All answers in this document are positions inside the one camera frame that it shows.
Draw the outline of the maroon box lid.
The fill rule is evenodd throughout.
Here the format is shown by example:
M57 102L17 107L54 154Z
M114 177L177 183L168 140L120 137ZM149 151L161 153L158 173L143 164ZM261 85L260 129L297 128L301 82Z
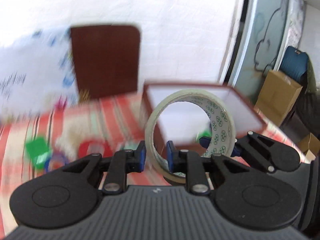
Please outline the maroon box lid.
M140 51L137 27L72 27L71 42L81 101L137 91Z

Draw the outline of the stacked brown cardboard boxes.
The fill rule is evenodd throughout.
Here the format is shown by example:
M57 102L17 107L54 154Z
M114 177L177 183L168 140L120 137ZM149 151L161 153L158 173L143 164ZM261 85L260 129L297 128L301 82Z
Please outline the stacked brown cardboard boxes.
M271 70L260 90L255 107L280 126L298 99L302 86L282 72Z

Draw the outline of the floral white headboard panel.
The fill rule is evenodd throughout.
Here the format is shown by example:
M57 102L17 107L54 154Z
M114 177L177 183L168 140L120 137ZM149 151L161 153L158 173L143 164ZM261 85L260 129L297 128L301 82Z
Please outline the floral white headboard panel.
M78 104L69 27L43 29L1 48L1 122Z

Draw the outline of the olive green hanging jacket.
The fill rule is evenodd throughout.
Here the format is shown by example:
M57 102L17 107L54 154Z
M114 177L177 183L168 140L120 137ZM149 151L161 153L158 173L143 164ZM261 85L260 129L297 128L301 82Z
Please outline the olive green hanging jacket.
M307 92L310 94L317 94L319 95L319 85L316 83L315 73L313 71L313 66L310 61L310 58L308 58L307 63Z

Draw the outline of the green small packet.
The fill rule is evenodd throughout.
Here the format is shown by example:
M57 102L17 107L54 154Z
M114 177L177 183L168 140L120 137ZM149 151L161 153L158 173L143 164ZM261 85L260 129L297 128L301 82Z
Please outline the green small packet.
M25 142L25 150L33 167L37 170L44 169L46 161L51 157L52 151L44 137L36 137Z

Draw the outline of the maroon open storage box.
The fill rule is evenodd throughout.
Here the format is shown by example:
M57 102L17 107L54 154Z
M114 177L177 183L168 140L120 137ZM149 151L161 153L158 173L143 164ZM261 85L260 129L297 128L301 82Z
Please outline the maroon open storage box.
M140 123L145 126L155 107L167 96L179 90L204 89L222 100L231 113L240 138L249 131L262 133L267 124L254 110L253 105L237 90L213 83L146 82L143 87ZM158 118L154 130L154 146L165 157L165 145L172 140L177 148L203 153L196 137L209 128L209 118L199 106L189 102L176 102L168 106Z

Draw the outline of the blue chair back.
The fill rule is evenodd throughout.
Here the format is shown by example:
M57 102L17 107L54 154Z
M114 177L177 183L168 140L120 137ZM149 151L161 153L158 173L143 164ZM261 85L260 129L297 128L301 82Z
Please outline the blue chair back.
M288 46L280 64L279 70L295 80L305 83L307 79L309 56L295 47Z

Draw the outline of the red tape roll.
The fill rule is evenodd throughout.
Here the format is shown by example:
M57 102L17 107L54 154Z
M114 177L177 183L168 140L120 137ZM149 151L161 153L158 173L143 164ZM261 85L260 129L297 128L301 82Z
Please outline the red tape roll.
M112 157L113 150L106 140L91 139L84 140L78 147L78 158L83 158L90 154L100 153L104 158Z

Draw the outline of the glass door with cartoon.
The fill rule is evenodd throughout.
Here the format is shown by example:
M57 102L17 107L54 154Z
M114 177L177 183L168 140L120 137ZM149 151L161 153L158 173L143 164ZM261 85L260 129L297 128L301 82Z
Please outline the glass door with cartoon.
M299 45L304 14L304 0L244 0L225 82L255 103L267 72Z

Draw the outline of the clear packing tape roll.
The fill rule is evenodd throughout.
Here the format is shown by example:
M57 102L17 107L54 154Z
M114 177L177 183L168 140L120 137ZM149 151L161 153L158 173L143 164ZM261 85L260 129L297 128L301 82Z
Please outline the clear packing tape roll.
M199 106L210 119L212 138L208 148L202 155L209 158L212 155L231 156L235 145L236 130L231 114L227 111L223 101L214 94L203 89L183 89L164 98L150 114L145 126L145 147L154 168L165 178L176 183L185 183L185 172L169 171L169 162L157 152L153 132L160 114L171 104L189 102Z

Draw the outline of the open cardboard box on floor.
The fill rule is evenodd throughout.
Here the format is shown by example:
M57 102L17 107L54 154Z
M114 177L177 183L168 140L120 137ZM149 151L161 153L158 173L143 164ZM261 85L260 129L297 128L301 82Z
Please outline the open cardboard box on floor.
M297 146L308 161L315 160L319 154L320 142L312 133L304 137Z

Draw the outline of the red plaid bed sheet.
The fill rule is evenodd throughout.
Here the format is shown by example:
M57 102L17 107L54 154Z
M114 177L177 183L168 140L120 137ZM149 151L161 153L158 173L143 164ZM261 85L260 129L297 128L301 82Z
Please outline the red plaid bed sheet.
M63 152L69 160L85 139L106 139L116 151L126 142L139 142L140 94L124 94L53 111L35 119L1 127L1 237L17 224L9 208L9 198L18 186L41 176L25 150L25 142L43 137L52 150Z

